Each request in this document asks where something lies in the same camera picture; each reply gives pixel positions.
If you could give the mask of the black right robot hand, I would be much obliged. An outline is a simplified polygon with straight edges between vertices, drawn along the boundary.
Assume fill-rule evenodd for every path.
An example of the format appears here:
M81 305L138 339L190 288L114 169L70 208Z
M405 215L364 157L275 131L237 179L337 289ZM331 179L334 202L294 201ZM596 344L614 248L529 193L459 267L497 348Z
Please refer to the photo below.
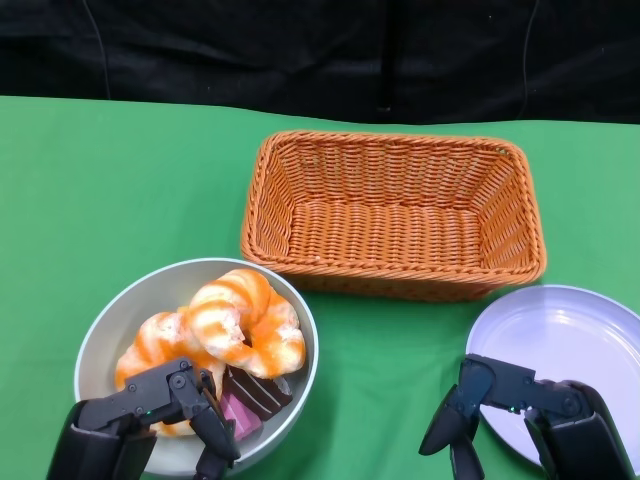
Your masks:
M548 479L634 479L633 466L602 396L578 381L536 380L536 372L468 354L459 379L434 414L419 447L450 451L456 479L483 479L473 445L480 407L524 415Z

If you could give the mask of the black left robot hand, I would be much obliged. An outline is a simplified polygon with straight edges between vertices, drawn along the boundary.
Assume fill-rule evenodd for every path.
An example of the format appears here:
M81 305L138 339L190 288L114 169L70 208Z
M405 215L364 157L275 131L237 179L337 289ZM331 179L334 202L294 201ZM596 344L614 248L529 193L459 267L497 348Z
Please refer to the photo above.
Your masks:
M151 457L156 423L186 420L204 443L195 479L222 479L240 458L235 423L225 419L210 371L185 357L135 375L123 390L82 400L61 430L49 479L139 479Z

